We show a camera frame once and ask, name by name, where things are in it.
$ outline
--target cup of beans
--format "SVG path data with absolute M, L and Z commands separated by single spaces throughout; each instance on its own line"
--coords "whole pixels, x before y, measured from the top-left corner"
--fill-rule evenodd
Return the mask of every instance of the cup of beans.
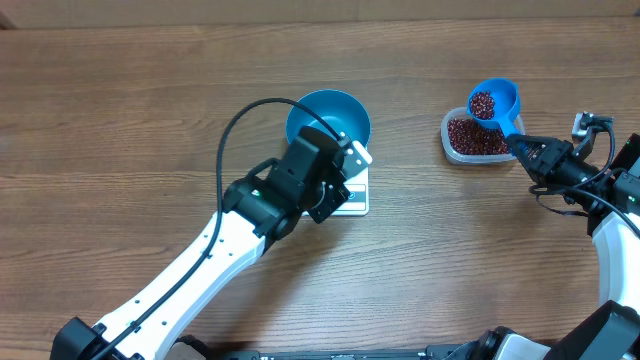
M 490 117 L 490 106 L 478 105 L 478 109 Z M 519 115 L 513 124 L 521 134 L 525 134 L 524 123 Z M 466 107 L 449 111 L 442 120 L 440 135 L 445 156 L 452 164 L 493 164 L 516 159 L 511 155 L 502 131 L 480 126 L 467 114 Z

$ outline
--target white container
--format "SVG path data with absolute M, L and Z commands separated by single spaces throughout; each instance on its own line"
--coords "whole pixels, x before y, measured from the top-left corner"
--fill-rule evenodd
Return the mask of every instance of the white container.
M 453 150 L 451 146 L 451 140 L 449 140 L 449 130 L 447 128 L 447 124 L 451 119 L 472 119 L 471 115 L 467 114 L 467 108 L 460 107 L 455 108 L 444 117 L 442 120 L 442 126 L 440 127 L 440 135 L 442 136 L 442 146 L 444 147 L 444 154 L 449 160 L 450 163 L 456 165 L 480 165 L 480 164 L 494 164 L 501 163 L 505 161 L 515 160 L 516 157 L 511 154 L 503 154 L 503 155 L 463 155 L 459 152 Z M 513 124 L 516 126 L 518 131 L 522 135 L 524 132 L 524 123 L 522 122 L 522 118 L 520 115 L 513 121 Z

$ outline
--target wood grain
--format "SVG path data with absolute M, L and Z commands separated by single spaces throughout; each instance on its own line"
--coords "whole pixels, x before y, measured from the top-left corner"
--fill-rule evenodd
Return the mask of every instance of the wood grain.
M 302 221 L 188 333 L 262 351 L 421 348 L 497 325 L 562 337 L 597 308 L 585 221 L 536 206 L 518 164 L 448 164 L 440 122 L 505 76 L 527 132 L 568 138 L 591 110 L 616 116 L 620 143 L 640 118 L 638 33 L 633 18 L 0 33 L 0 358 L 47 359 L 72 316 L 137 293 L 214 211 L 227 121 L 319 88 L 372 116 L 370 214 Z M 282 153 L 287 111 L 242 119 L 225 184 Z
M 18 29 L 633 16 L 640 0 L 0 0 Z

